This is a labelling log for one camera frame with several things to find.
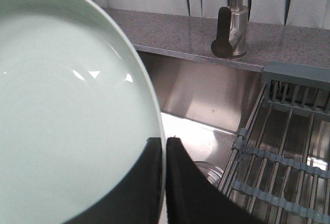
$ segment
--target light green plate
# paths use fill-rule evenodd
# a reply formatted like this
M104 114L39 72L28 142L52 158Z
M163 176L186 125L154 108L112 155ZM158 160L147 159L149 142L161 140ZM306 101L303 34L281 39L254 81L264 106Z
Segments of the light green plate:
M62 223L93 205L149 137L164 148L159 113L139 56L95 3L0 0L0 223Z

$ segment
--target countertop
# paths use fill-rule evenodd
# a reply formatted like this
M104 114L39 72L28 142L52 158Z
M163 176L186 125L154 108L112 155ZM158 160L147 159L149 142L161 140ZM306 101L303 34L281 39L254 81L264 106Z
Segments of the countertop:
M217 20L169 14L105 9L136 50L261 72L268 61L330 69L330 30L249 22L247 54L213 55Z

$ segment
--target stainless steel sink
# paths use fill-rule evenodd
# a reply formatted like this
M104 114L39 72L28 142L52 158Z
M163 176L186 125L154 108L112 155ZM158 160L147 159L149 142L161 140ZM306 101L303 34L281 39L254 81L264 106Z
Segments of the stainless steel sink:
M319 223L330 223L330 173L327 172L330 71L323 71L323 76L316 76L321 79L315 81L301 77L293 83L272 79L266 84L263 79L261 87L261 73L144 52L139 54L158 96L166 136L181 138L210 183L267 223L317 223L313 220L320 219ZM312 75L319 74L318 69L313 70ZM232 144L237 135L240 137L240 128L246 126L250 128L245 151L269 151L284 158L285 163L291 159L302 166L316 166L323 172L315 169L308 172L302 167L297 169L263 155L251 154L243 157L240 163L234 162L233 168L237 169L228 169ZM225 180L219 184L222 174ZM241 181L237 188L236 180ZM221 189L224 182L226 191ZM249 195L248 191L242 194L241 186L268 194L275 200L282 198L310 214L290 212L276 202ZM167 223L165 210L160 223Z
M260 91L261 74L205 62L139 55L160 104L167 137L181 138L194 161L224 170L239 127Z

